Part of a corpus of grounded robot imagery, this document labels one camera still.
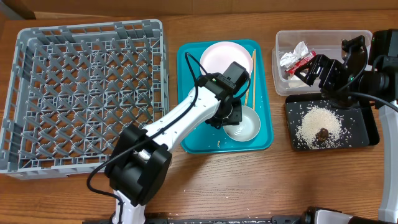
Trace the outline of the grey metal bowl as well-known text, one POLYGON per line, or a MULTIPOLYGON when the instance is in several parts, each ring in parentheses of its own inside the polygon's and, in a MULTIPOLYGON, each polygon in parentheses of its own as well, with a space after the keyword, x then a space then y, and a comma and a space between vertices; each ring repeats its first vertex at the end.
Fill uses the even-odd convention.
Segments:
POLYGON ((261 120, 252 108, 242 106, 242 121, 238 125, 224 126, 223 129, 231 139, 246 142, 258 135, 261 129, 261 120))

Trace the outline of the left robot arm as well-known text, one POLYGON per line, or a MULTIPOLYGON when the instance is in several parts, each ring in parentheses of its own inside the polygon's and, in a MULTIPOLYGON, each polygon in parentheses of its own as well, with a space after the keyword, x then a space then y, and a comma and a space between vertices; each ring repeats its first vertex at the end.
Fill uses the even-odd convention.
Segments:
POLYGON ((126 127, 105 166, 116 197, 112 223, 144 223, 146 204, 164 183, 172 152, 199 124, 219 129, 242 120, 247 72, 208 73, 195 79, 189 95, 171 112, 143 128, 126 127))

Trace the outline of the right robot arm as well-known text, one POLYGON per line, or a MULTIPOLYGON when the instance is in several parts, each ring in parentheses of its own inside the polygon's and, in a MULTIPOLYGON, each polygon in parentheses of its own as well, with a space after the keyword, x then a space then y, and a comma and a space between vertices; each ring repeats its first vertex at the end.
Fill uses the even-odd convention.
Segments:
POLYGON ((384 136, 384 186, 378 223, 397 223, 397 30, 373 33, 371 46, 364 36, 343 40, 343 61, 318 54, 294 72, 308 86, 319 79, 323 94, 348 108, 373 101, 379 110, 384 136))

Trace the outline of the white napkin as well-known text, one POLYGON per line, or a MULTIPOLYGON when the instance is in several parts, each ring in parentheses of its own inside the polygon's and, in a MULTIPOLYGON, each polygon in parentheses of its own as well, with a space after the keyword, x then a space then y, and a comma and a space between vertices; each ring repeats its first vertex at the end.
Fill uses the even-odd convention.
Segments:
MULTIPOLYGON (((286 52, 280 58, 280 66, 285 71, 286 68, 293 65, 296 60, 303 57, 311 50, 308 49, 307 45, 304 41, 299 42, 293 52, 286 52)), ((285 72, 287 79, 289 80, 289 88, 301 88, 307 86, 304 82, 302 82, 298 77, 294 74, 290 75, 285 72)))

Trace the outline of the red snack wrapper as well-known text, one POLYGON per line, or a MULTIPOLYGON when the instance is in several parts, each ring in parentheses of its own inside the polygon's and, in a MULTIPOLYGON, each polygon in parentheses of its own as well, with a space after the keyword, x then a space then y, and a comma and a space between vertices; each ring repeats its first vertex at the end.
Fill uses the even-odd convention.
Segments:
POLYGON ((293 75, 295 73, 296 69, 298 69, 302 65, 305 65, 312 58, 314 58, 314 56, 316 56, 316 52, 312 50, 309 53, 307 53, 306 55, 304 55, 303 57, 301 57, 298 60, 296 60, 293 65, 291 65, 288 68, 286 68, 285 72, 290 74, 290 75, 293 75))

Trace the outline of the white rice pile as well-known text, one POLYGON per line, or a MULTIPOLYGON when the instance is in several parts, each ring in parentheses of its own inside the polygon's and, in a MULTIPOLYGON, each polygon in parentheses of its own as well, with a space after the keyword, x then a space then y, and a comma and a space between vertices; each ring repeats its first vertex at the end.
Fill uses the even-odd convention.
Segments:
POLYGON ((343 126, 343 115, 326 107, 311 105, 307 107, 307 112, 301 114, 295 128, 294 143, 299 149, 335 149, 348 146, 351 133, 348 128, 343 126), (316 140, 316 133, 321 128, 329 132, 329 138, 325 142, 316 140))

